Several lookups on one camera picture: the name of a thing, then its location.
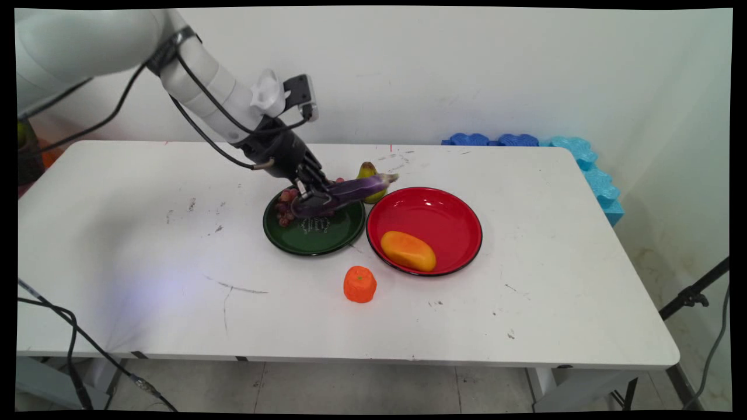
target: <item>blue foam block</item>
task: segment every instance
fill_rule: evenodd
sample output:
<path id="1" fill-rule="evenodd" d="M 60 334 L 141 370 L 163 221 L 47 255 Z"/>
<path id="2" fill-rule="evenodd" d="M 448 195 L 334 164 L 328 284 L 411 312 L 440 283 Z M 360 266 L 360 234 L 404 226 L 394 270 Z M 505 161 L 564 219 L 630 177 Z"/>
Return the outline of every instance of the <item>blue foam block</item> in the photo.
<path id="1" fill-rule="evenodd" d="M 613 201 L 612 204 L 604 209 L 604 215 L 607 216 L 607 220 L 610 221 L 612 226 L 615 226 L 622 219 L 623 214 L 625 214 L 625 210 L 622 209 L 618 200 Z"/>
<path id="2" fill-rule="evenodd" d="M 589 170 L 583 171 L 586 182 L 594 191 L 599 205 L 603 209 L 611 206 L 620 196 L 620 190 L 612 185 L 612 176 L 604 171 L 599 170 L 597 165 L 593 164 Z"/>
<path id="3" fill-rule="evenodd" d="M 498 146 L 538 147 L 539 141 L 530 135 L 502 135 L 495 142 Z"/>
<path id="4" fill-rule="evenodd" d="M 474 133 L 473 135 L 466 135 L 464 133 L 456 133 L 451 136 L 449 140 L 443 140 L 442 146 L 487 146 L 490 139 L 480 133 Z"/>
<path id="5" fill-rule="evenodd" d="M 589 170 L 597 161 L 597 154 L 592 151 L 592 145 L 579 137 L 553 137 L 550 139 L 550 146 L 570 150 L 581 170 Z"/>

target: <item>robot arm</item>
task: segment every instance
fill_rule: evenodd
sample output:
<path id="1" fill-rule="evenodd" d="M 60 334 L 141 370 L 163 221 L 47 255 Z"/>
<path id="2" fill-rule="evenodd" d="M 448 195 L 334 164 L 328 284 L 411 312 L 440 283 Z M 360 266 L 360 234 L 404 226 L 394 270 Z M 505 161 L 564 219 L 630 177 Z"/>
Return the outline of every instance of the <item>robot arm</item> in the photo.
<path id="1" fill-rule="evenodd" d="M 305 120 L 318 118 L 308 76 L 281 83 L 265 70 L 246 87 L 205 50 L 174 9 L 16 9 L 15 17 L 19 115 L 86 78 L 147 63 L 175 102 L 241 148 L 258 168 L 289 179 L 303 200 L 332 199 L 327 188 L 332 183 L 318 160 L 276 119 L 294 106 Z"/>

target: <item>red plate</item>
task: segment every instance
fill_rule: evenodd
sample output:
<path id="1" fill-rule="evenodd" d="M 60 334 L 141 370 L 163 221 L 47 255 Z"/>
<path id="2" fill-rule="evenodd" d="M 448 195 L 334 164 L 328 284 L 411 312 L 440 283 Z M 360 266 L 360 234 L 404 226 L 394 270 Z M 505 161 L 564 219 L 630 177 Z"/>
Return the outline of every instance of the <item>red plate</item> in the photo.
<path id="1" fill-rule="evenodd" d="M 381 248 L 390 230 L 415 236 L 436 254 L 433 271 L 417 271 L 393 262 Z M 460 199 L 435 188 L 403 188 L 387 194 L 368 214 L 366 236 L 373 251 L 392 267 L 416 276 L 442 276 L 472 262 L 483 243 L 483 228 Z"/>

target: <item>eggplant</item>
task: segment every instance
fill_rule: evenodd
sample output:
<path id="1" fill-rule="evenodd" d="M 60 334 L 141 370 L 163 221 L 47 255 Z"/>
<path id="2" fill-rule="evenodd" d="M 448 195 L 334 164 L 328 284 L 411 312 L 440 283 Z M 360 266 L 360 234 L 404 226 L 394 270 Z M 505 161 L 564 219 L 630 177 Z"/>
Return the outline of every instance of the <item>eggplant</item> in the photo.
<path id="1" fill-rule="evenodd" d="M 378 173 L 366 178 L 339 182 L 328 187 L 332 199 L 324 200 L 320 197 L 312 197 L 302 202 L 300 200 L 301 196 L 298 196 L 291 202 L 291 211 L 296 217 L 331 214 L 334 210 L 341 209 L 350 203 L 361 201 L 370 195 L 384 191 L 399 177 L 396 173 Z"/>

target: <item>tiled floor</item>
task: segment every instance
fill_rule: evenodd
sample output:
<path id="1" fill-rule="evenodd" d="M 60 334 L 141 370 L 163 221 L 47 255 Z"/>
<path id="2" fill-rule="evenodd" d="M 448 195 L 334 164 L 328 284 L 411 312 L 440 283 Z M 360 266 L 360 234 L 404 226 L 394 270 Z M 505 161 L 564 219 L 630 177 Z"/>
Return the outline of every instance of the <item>tiled floor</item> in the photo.
<path id="1" fill-rule="evenodd" d="M 454 414 L 531 413 L 532 393 L 521 368 L 422 365 L 209 362 L 130 359 L 180 411 L 213 413 Z M 60 409 L 16 393 L 16 407 Z M 639 378 L 634 410 L 679 410 L 666 373 Z M 121 377 L 109 410 L 166 411 Z M 619 410 L 601 398 L 582 411 Z"/>

